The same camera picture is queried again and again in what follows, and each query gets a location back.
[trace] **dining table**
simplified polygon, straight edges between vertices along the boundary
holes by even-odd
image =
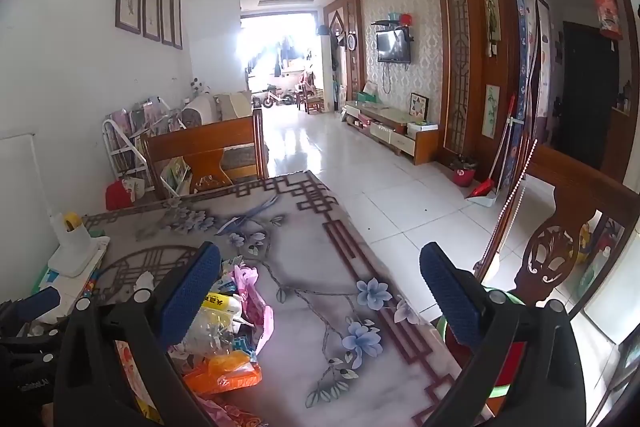
[[[309,171],[85,216],[110,237],[99,303],[158,283],[204,241],[257,268],[274,330],[262,381],[225,393],[277,427],[421,426],[461,372],[435,328],[410,307],[334,194]],[[418,270],[406,266],[406,270]],[[481,416],[491,412],[485,406]]]

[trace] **tiled floor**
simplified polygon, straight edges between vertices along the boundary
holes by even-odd
[[[465,200],[469,188],[456,187],[449,169],[437,163],[414,166],[408,158],[340,123],[335,114],[308,115],[295,106],[273,107],[264,111],[264,135],[269,174],[314,172],[336,194],[412,307],[426,320],[439,316],[418,269],[419,249],[437,241],[456,267],[472,270],[490,240],[506,195],[490,208],[470,203]],[[552,187],[529,177],[500,252],[499,270],[486,285],[506,291],[515,287],[527,241],[553,211]],[[550,298],[570,309],[577,300],[572,294],[578,280],[579,274],[567,279]],[[584,315],[577,315],[572,325],[582,358],[589,417],[615,367],[617,350]]]

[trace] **patterned wallpaper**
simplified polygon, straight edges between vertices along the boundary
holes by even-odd
[[[373,21],[386,19],[389,12],[409,13],[414,18],[411,44],[411,64],[389,64],[391,92],[382,89],[383,63],[378,62],[376,27]],[[428,120],[440,121],[442,92],[442,18],[440,0],[362,0],[365,31],[367,80],[378,84],[382,103],[409,111],[409,97],[416,92],[429,99]]]

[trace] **wall-mounted television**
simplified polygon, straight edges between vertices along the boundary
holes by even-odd
[[[379,62],[411,63],[411,44],[409,30],[396,28],[376,32],[376,49]]]

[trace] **silver screw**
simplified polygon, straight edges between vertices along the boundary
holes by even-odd
[[[489,299],[494,304],[504,304],[507,302],[507,295],[502,293],[500,290],[491,290],[489,292]]]
[[[138,290],[133,294],[133,300],[135,302],[147,302],[150,296],[151,292],[146,288],[142,288],[142,290]]]
[[[81,312],[83,312],[89,307],[89,304],[91,304],[91,301],[86,297],[83,297],[78,302],[76,302],[76,310],[80,310]]]
[[[558,313],[560,313],[560,312],[563,312],[563,311],[564,311],[564,304],[562,304],[562,302],[560,302],[560,301],[559,301],[559,300],[557,300],[557,299],[551,299],[551,300],[549,301],[549,307],[550,307],[553,311],[558,312]]]

